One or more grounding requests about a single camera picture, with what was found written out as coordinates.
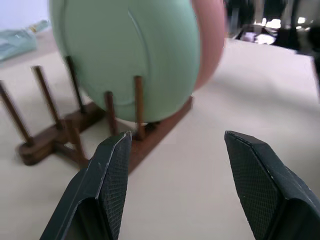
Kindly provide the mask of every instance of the wooden peg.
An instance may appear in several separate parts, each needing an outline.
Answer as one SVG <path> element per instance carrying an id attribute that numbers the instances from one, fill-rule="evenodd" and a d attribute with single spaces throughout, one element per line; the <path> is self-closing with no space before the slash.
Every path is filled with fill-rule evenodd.
<path id="1" fill-rule="evenodd" d="M 115 106 L 114 106 L 114 95 L 111 91 L 107 91 L 104 94 L 104 102 L 105 102 L 106 108 L 108 109 L 106 118 L 108 120 L 110 132 L 112 136 L 116 136 L 119 134 L 119 132 L 118 132 L 118 124 L 116 120 L 116 112 L 115 112 Z"/>
<path id="2" fill-rule="evenodd" d="M 75 150 L 77 157 L 78 157 L 78 165 L 80 168 L 88 167 L 88 159 L 85 156 L 85 151 L 83 149 L 79 130 L 75 128 L 72 119 L 65 119 L 64 120 L 65 128 L 67 131 L 67 135 L 69 138 L 69 142 L 73 145 L 73 149 Z"/>
<path id="3" fill-rule="evenodd" d="M 2 97 L 3 104 L 7 111 L 9 112 L 13 122 L 15 123 L 16 127 L 18 128 L 19 132 L 21 133 L 26 145 L 31 147 L 35 144 L 35 141 L 32 136 L 30 136 L 29 131 L 27 130 L 22 118 L 18 110 L 16 109 L 14 103 L 11 101 L 8 92 L 3 85 L 3 82 L 0 81 L 0 95 Z"/>
<path id="4" fill-rule="evenodd" d="M 76 71 L 75 71 L 74 62 L 72 61 L 71 56 L 65 57 L 65 61 L 66 61 L 68 68 L 69 68 L 71 81 L 72 81 L 72 85 L 73 85 L 73 90 L 74 90 L 74 93 L 76 96 L 76 100 L 78 102 L 78 106 L 80 108 L 80 112 L 82 114 L 85 114 L 87 111 L 86 111 L 86 108 L 84 106 L 84 103 L 83 103 L 81 95 L 80 95 L 79 86 L 78 86 L 78 79 L 77 79 L 77 75 L 76 75 Z"/>
<path id="5" fill-rule="evenodd" d="M 39 86 L 42 90 L 43 96 L 45 98 L 46 104 L 49 108 L 49 111 L 51 113 L 51 116 L 55 122 L 55 126 L 57 129 L 63 129 L 63 126 L 61 124 L 60 117 L 58 115 L 56 104 L 53 101 L 52 95 L 49 91 L 48 85 L 46 83 L 43 70 L 41 66 L 33 66 L 32 68 L 33 74 L 35 78 L 37 79 Z"/>
<path id="6" fill-rule="evenodd" d="M 146 132 L 145 127 L 143 126 L 144 119 L 144 95 L 143 95 L 143 86 L 142 86 L 142 77 L 134 77 L 135 85 L 135 115 L 136 115 L 136 124 L 137 124 L 137 138 L 142 141 L 145 139 Z"/>

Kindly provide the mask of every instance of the white wall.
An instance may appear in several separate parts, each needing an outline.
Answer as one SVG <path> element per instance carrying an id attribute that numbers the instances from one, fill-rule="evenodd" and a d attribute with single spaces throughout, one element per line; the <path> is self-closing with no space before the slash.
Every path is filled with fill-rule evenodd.
<path id="1" fill-rule="evenodd" d="M 0 0 L 0 30 L 23 28 L 48 18 L 48 0 Z"/>

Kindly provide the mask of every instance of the white tabletop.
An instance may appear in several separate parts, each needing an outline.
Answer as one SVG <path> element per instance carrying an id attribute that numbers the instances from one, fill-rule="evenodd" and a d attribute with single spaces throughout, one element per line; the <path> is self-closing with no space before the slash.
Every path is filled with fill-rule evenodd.
<path id="1" fill-rule="evenodd" d="M 52 124 L 30 66 L 42 65 L 60 115 L 77 106 L 57 52 L 0 69 L 32 134 Z M 129 176 L 120 240 L 252 240 L 235 189 L 224 132 L 269 143 L 320 196 L 320 106 L 311 59 L 227 41 L 192 111 Z M 39 239 L 77 168 L 55 155 L 25 166 L 21 138 L 0 108 L 0 239 Z M 88 157 L 109 135 L 105 121 L 81 134 Z"/>

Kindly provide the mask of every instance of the wooden stand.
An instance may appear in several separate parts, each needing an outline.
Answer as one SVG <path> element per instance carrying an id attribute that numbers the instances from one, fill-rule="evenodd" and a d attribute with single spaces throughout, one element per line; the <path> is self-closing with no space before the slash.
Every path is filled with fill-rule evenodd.
<path id="1" fill-rule="evenodd" d="M 32 71 L 38 80 L 48 109 L 55 122 L 54 125 L 44 129 L 39 134 L 31 136 L 23 123 L 20 114 L 10 99 L 4 85 L 0 82 L 0 94 L 5 108 L 10 114 L 18 131 L 21 133 L 25 143 L 19 146 L 18 153 L 24 164 L 34 165 L 53 153 L 60 153 L 76 162 L 80 168 L 88 166 L 88 159 L 85 156 L 81 144 L 80 133 L 106 116 L 112 135 L 119 133 L 117 127 L 116 113 L 114 108 L 113 93 L 108 91 L 104 95 L 108 112 L 99 108 L 93 102 L 84 105 L 78 87 L 72 59 L 66 59 L 72 86 L 77 99 L 79 110 L 67 115 L 64 119 L 59 117 L 56 104 L 51 96 L 46 83 L 43 70 L 40 66 L 32 67 Z M 132 148 L 129 162 L 129 173 L 159 144 L 159 142 L 171 131 L 171 129 L 187 114 L 192 108 L 192 97 L 184 104 L 181 110 L 171 117 L 157 122 L 143 125 L 143 86 L 142 77 L 135 76 L 135 106 L 137 132 L 132 137 Z M 73 149 L 65 146 L 67 142 L 73 145 Z"/>

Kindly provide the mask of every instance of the pink object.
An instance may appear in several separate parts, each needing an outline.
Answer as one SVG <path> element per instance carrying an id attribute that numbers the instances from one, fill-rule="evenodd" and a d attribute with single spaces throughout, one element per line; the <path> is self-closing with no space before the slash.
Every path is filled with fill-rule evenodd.
<path id="1" fill-rule="evenodd" d="M 192 0 L 196 14 L 202 55 L 194 89 L 202 87 L 217 69 L 226 36 L 225 6 L 223 0 Z"/>

